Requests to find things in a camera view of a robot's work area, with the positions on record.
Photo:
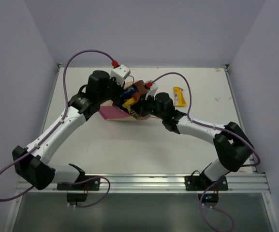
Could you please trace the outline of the dark blue snack packet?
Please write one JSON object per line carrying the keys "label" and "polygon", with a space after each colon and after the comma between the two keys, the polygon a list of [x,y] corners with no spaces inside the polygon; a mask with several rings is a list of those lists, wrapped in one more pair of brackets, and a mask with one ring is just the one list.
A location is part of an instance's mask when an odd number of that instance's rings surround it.
{"label": "dark blue snack packet", "polygon": [[130,99],[132,97],[132,95],[137,92],[138,92],[138,88],[136,86],[130,86],[122,92],[120,98],[121,99]]}

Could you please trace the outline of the pink beige paper bag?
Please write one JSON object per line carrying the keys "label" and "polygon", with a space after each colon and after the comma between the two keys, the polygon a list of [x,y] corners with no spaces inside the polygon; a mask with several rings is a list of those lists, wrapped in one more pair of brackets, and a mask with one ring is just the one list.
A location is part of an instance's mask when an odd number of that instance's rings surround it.
{"label": "pink beige paper bag", "polygon": [[[145,83],[143,80],[136,81],[133,79],[131,82],[126,82],[124,85],[124,89],[130,87],[130,86],[136,86],[138,88],[138,92],[141,93],[141,97],[146,96],[146,88]],[[99,113],[100,115],[107,121],[134,121],[136,120],[134,117],[132,117],[127,109],[123,108],[122,105],[124,102],[126,102],[128,99],[119,99],[119,101],[107,101],[103,103],[100,107]],[[135,111],[135,104],[131,106],[131,108]],[[147,120],[151,118],[152,116],[148,115],[145,117],[139,117],[138,120]]]}

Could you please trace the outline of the yellow M&M snack packet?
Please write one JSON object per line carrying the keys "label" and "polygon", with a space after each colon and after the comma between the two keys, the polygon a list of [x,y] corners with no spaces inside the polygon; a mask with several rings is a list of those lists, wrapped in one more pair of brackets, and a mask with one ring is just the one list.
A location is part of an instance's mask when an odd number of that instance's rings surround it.
{"label": "yellow M&M snack packet", "polygon": [[175,107],[184,107],[186,106],[186,101],[183,97],[183,88],[181,87],[173,87],[174,91],[174,99],[175,99]]}

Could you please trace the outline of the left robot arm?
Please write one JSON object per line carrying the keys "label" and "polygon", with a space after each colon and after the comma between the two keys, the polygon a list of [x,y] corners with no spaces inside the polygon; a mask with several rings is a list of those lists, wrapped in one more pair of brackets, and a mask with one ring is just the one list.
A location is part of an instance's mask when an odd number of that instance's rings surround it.
{"label": "left robot arm", "polygon": [[120,97],[130,73],[123,65],[110,73],[93,71],[87,84],[71,97],[61,116],[42,135],[12,151],[16,173],[38,190],[54,182],[68,182],[73,189],[81,189],[85,178],[78,167],[69,164],[60,171],[49,166],[50,160],[64,141],[99,111],[101,104]]}

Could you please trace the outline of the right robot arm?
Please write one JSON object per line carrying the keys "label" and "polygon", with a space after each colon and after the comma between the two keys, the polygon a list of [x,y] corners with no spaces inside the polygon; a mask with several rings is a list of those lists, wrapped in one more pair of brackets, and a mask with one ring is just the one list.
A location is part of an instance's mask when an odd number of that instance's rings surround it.
{"label": "right robot arm", "polygon": [[174,107],[167,93],[141,97],[133,109],[140,116],[152,115],[161,119],[170,132],[190,135],[215,147],[218,158],[201,173],[200,184],[204,189],[212,189],[219,178],[237,172],[254,151],[253,145],[236,123],[214,125],[192,119]]}

